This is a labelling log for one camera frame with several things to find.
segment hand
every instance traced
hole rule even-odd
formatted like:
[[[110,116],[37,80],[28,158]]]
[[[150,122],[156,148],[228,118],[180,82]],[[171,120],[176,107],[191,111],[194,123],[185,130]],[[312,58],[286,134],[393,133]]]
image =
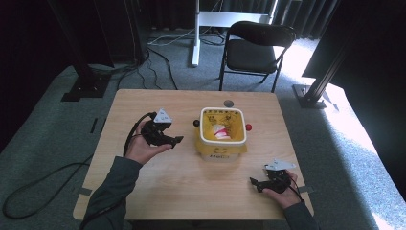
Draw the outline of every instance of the hand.
[[[146,122],[142,122],[135,130],[135,135],[131,139],[128,147],[128,151],[125,154],[125,158],[137,161],[140,164],[146,164],[152,157],[158,153],[164,152],[172,148],[171,144],[164,144],[158,147],[150,146],[146,139],[141,134],[141,129]]]
[[[286,171],[290,178],[296,182],[298,176],[292,172]],[[277,201],[283,209],[286,209],[294,204],[300,203],[298,195],[296,195],[290,188],[287,188],[283,193],[278,194],[270,189],[263,189],[262,192],[267,196]]]

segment chair backrest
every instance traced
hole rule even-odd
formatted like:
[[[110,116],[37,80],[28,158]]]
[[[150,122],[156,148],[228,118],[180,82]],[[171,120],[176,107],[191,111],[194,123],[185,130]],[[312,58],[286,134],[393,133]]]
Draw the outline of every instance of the chair backrest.
[[[250,21],[239,21],[231,26],[226,40],[230,35],[238,36],[251,43],[263,46],[281,46],[288,48],[295,41],[295,31],[287,26],[269,25]]]

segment black chair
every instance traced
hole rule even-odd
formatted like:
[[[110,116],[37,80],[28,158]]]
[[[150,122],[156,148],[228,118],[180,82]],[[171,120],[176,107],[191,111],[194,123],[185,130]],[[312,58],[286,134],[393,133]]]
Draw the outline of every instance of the black chair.
[[[283,55],[296,39],[295,31],[287,26],[239,21],[227,32],[223,60],[220,69],[220,87],[223,88],[224,73],[263,76],[276,72],[271,92],[275,91],[281,72]],[[283,47],[275,57],[274,46]]]

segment dark sleeve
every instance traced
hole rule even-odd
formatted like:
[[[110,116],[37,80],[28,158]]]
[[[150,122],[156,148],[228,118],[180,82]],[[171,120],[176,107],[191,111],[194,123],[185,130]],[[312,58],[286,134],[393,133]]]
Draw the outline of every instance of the dark sleeve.
[[[123,229],[125,199],[134,190],[142,167],[136,161],[116,156],[104,182],[90,197],[83,229]]]
[[[284,210],[287,223],[292,230],[318,230],[314,217],[310,214],[307,207],[303,202],[294,204]]]

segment table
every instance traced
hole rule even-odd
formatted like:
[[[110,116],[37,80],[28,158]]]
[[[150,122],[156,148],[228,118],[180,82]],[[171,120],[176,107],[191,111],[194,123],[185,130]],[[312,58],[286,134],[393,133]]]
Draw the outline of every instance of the table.
[[[199,64],[200,26],[231,27],[234,23],[238,21],[253,21],[270,24],[272,23],[277,4],[278,0],[272,1],[270,12],[268,14],[259,14],[259,13],[244,13],[244,12],[225,12],[225,11],[200,11],[199,8],[200,2],[199,0],[196,0],[192,66],[196,67]]]
[[[242,110],[252,130],[248,151],[235,162],[204,161],[194,147],[192,122],[203,107],[224,107],[226,100]],[[122,89],[117,92],[82,188],[102,184],[116,155],[123,154],[128,132],[144,114],[163,107],[173,122],[164,133],[185,136],[181,143],[152,158],[127,198],[126,219],[284,219],[282,209],[259,194],[249,177],[266,180],[263,165],[274,157],[296,164],[291,171],[305,184],[275,94],[259,92]],[[79,195],[74,217],[82,219],[89,195]],[[308,194],[303,199],[310,212]]]

